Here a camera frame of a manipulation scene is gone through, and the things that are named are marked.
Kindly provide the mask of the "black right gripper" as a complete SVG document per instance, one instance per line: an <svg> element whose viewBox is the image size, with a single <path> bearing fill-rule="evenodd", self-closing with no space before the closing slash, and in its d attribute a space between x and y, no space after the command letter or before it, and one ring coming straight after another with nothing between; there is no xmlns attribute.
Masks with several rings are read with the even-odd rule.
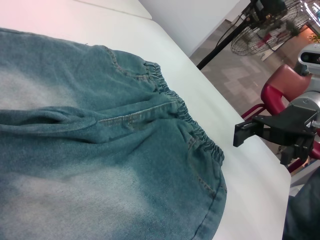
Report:
<svg viewBox="0 0 320 240"><path fill-rule="evenodd" d="M313 149L316 131L307 124L317 118L318 112L290 105L276 115L257 115L234 127L233 146L257 135L269 142L287 146L281 152L280 163L289 165L292 159L306 160Z"/></svg>

